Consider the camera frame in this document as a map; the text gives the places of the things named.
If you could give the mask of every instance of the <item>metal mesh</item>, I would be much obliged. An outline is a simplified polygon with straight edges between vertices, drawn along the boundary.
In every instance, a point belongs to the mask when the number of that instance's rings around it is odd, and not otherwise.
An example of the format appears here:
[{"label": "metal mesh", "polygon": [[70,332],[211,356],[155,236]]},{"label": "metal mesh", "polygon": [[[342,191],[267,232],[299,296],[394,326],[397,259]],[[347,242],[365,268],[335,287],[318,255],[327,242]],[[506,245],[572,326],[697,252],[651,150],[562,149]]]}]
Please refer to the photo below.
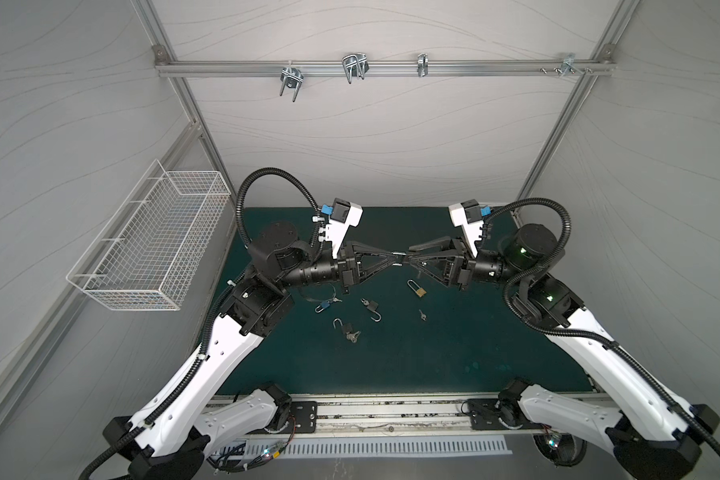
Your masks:
[{"label": "metal mesh", "polygon": [[120,234],[101,239],[111,247],[95,270],[76,275],[111,310],[178,310],[230,196],[216,171],[149,180],[154,186],[131,202],[139,205]]}]

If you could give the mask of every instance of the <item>white wall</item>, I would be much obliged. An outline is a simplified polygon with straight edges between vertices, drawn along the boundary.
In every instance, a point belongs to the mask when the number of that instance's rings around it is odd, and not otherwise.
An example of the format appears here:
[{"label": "white wall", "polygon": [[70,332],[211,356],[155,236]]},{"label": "white wall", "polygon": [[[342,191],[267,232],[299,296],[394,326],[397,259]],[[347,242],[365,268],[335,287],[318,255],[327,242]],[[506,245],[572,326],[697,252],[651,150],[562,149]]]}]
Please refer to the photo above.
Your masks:
[{"label": "white wall", "polygon": [[[720,414],[720,0],[643,0],[614,58],[532,193],[573,217],[554,274]],[[542,210],[521,217],[559,231]],[[720,478],[706,447],[692,478]]]},{"label": "white wall", "polygon": [[[587,58],[616,0],[156,0],[184,61]],[[240,181],[263,166],[293,173],[318,202],[445,206],[514,200],[573,80],[307,77],[295,103],[277,78],[198,78],[190,85]],[[246,206],[298,206],[262,178]]]},{"label": "white wall", "polygon": [[0,376],[187,123],[128,0],[0,1]]}]

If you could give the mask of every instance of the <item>dark green mat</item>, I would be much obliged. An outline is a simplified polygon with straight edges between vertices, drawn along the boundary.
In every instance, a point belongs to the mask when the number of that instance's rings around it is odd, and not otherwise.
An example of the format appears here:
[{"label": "dark green mat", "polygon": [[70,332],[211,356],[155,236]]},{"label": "dark green mat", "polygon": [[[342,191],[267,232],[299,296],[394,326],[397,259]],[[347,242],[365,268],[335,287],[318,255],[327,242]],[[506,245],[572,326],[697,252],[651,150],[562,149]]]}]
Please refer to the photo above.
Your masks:
[{"label": "dark green mat", "polygon": [[[308,238],[309,208],[249,208],[251,237],[275,220],[296,224]],[[498,219],[490,248],[512,235],[509,215]],[[366,208],[360,225],[346,239],[386,250],[439,236],[460,236],[447,208]],[[224,267],[217,294],[248,263],[239,238]],[[351,288],[322,313],[295,290],[294,308],[275,331],[235,369],[219,390],[222,395],[249,392],[274,381],[290,393],[492,392],[519,376],[558,392],[591,390],[574,360],[542,335],[528,330],[501,302],[495,286],[475,283],[466,292],[446,289],[427,277],[416,279],[410,266],[390,267],[369,282]],[[427,291],[416,296],[406,280]],[[330,286],[310,286],[305,293],[329,298]],[[378,302],[381,322],[373,322],[361,298]],[[427,315],[423,322],[421,309]],[[332,322],[341,318],[362,333],[346,340]]]}]

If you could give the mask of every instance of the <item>white wire basket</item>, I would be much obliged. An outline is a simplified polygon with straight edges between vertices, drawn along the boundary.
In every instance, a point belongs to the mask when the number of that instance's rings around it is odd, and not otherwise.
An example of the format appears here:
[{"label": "white wire basket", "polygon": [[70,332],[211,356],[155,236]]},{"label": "white wire basket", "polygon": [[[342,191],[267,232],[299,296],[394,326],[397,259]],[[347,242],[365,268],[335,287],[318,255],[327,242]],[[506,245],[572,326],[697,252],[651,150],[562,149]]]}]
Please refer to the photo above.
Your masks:
[{"label": "white wire basket", "polygon": [[219,172],[155,160],[67,280],[110,310],[178,310],[229,198]]}]

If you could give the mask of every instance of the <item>green table surface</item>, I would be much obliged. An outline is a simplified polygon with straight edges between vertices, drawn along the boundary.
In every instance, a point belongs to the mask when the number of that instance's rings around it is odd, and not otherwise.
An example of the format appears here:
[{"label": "green table surface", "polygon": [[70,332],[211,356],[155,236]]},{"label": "green table surface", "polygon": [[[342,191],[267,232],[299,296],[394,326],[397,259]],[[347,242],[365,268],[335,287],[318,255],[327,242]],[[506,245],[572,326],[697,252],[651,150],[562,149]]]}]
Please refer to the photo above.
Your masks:
[{"label": "green table surface", "polygon": [[[311,218],[309,208],[249,208],[245,213],[251,238],[270,222],[289,220],[307,239]],[[514,231],[509,215],[497,219],[489,248],[497,250]],[[447,208],[375,207],[364,209],[360,225],[349,229],[346,240],[406,251],[444,235],[461,236]],[[249,260],[236,238],[217,295]],[[408,279],[426,295],[419,298],[411,291]],[[557,392],[591,390],[584,370],[509,312],[496,286],[474,283],[460,292],[426,276],[417,278],[410,266],[395,266],[351,287],[348,295],[340,286],[336,290],[342,302],[321,313],[292,290],[296,307],[241,362],[219,394],[247,393],[267,381],[290,393],[495,392],[515,377]],[[327,299],[332,289],[310,286],[304,293]],[[378,302],[381,322],[371,319],[361,298]],[[333,328],[335,318],[362,332],[357,343]]]}]

